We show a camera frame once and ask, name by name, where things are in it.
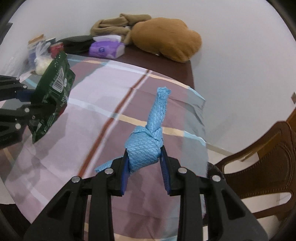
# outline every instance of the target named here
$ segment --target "can lid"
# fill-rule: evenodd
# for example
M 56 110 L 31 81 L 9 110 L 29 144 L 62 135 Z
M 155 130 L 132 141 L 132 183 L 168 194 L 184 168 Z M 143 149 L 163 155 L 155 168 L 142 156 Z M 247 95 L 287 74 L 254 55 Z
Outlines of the can lid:
M 62 42 L 58 42 L 51 45 L 51 47 L 56 47 L 56 46 L 64 46 L 64 44 Z

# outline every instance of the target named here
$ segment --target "beige cloth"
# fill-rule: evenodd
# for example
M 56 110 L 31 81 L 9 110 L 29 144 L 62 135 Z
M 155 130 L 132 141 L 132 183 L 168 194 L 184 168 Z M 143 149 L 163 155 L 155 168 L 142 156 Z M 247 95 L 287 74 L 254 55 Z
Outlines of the beige cloth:
M 97 21 L 91 28 L 91 35 L 98 36 L 104 34 L 118 34 L 121 36 L 122 42 L 125 45 L 131 43 L 131 30 L 126 26 L 133 26 L 138 22 L 151 19 L 148 14 L 124 14 L 121 13 L 118 18 L 101 19 Z

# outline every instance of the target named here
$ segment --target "blue gripper pad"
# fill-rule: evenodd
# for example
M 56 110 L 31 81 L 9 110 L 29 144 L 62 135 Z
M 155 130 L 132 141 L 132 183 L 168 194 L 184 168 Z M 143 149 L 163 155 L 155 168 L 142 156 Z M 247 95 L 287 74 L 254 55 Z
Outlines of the blue gripper pad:
M 35 90 L 22 90 L 17 92 L 17 99 L 20 100 L 20 102 L 30 102 L 31 96 L 34 93 Z
M 170 187 L 170 175 L 168 172 L 168 167 L 164 159 L 164 154 L 161 152 L 161 155 L 159 157 L 159 163 L 161 167 L 161 173 L 163 175 L 163 183 L 165 185 L 165 190 L 168 192 L 168 195 L 171 193 L 171 187 Z
M 130 176 L 129 158 L 127 156 L 126 160 L 124 160 L 124 167 L 121 173 L 121 195 L 123 195 L 124 192 L 126 191 L 129 176 Z

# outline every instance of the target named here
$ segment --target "red can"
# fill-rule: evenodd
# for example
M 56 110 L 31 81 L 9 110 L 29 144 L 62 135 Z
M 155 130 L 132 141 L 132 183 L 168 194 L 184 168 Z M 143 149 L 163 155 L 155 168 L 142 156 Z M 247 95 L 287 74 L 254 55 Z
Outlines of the red can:
M 53 44 L 50 46 L 50 52 L 51 52 L 51 56 L 52 58 L 55 58 L 56 55 L 60 52 L 64 50 L 64 44 L 62 42 L 58 42 L 56 44 Z

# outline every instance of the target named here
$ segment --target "green snack bag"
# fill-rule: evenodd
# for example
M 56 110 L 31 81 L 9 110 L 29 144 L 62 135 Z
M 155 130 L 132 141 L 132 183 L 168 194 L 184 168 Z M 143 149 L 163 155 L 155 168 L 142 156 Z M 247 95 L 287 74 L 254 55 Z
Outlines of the green snack bag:
M 30 120 L 28 127 L 33 143 L 41 139 L 64 112 L 74 80 L 75 74 L 70 70 L 67 55 L 61 51 L 46 69 L 31 97 L 32 104 L 50 103 L 56 106 L 51 115 Z

